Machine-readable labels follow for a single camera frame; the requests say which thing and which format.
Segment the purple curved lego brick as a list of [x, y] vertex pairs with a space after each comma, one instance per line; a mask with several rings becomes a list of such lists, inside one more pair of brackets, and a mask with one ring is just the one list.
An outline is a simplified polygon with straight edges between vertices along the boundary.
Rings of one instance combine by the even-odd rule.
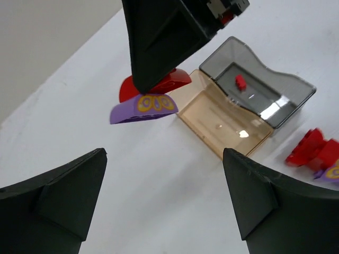
[[178, 111], [174, 100], [166, 94], [137, 95], [113, 107], [110, 124], [155, 120]]

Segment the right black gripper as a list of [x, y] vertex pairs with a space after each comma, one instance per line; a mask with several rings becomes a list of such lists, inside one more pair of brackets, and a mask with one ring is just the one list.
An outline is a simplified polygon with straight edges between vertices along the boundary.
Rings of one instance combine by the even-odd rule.
[[247, 0], [125, 0], [133, 83], [149, 92], [250, 5]]

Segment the small red lego brick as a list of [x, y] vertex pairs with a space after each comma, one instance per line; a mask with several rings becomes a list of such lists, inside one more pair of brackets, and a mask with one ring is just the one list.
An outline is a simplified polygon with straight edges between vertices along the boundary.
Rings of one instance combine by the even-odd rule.
[[244, 79], [244, 77], [242, 75], [237, 75], [235, 77], [235, 83], [236, 83], [236, 86], [237, 86], [239, 91], [243, 92], [243, 91], [246, 90], [247, 83], [246, 83], [246, 80]]

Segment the red curved lego brick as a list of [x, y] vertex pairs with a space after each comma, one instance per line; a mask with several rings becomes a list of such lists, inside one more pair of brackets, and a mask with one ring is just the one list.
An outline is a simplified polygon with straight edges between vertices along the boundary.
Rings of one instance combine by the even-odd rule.
[[[154, 88], [148, 91], [147, 94], [166, 94], [191, 82], [191, 77], [186, 71], [175, 68]], [[132, 76], [129, 76], [121, 84], [119, 91], [119, 102], [123, 103], [139, 94], [140, 92], [136, 89]]]

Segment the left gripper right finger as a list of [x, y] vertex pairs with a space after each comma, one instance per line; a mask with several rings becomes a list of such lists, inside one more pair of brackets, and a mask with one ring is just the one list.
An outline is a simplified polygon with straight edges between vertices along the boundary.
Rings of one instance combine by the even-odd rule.
[[249, 253], [338, 253], [338, 191], [263, 166], [234, 149], [223, 167]]

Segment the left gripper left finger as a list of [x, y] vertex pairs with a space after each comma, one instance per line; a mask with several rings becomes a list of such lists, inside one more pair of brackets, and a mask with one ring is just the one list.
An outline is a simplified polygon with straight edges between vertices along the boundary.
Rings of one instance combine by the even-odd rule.
[[106, 164], [106, 151], [98, 148], [1, 188], [1, 253], [79, 253]]

